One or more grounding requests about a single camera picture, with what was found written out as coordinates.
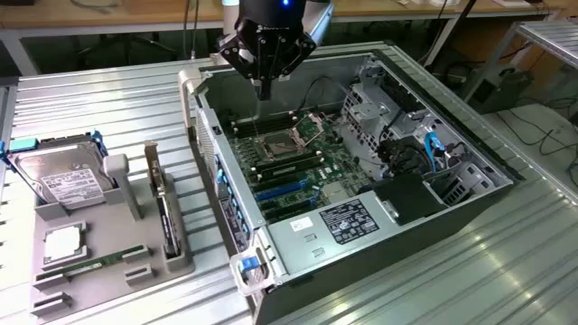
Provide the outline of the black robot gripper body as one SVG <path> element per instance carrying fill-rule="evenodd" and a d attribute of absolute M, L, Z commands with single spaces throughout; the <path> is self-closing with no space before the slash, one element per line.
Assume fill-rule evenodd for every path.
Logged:
<path fill-rule="evenodd" d="M 236 35 L 252 55 L 266 39 L 282 33 L 302 33 L 305 1 L 240 1 Z"/>

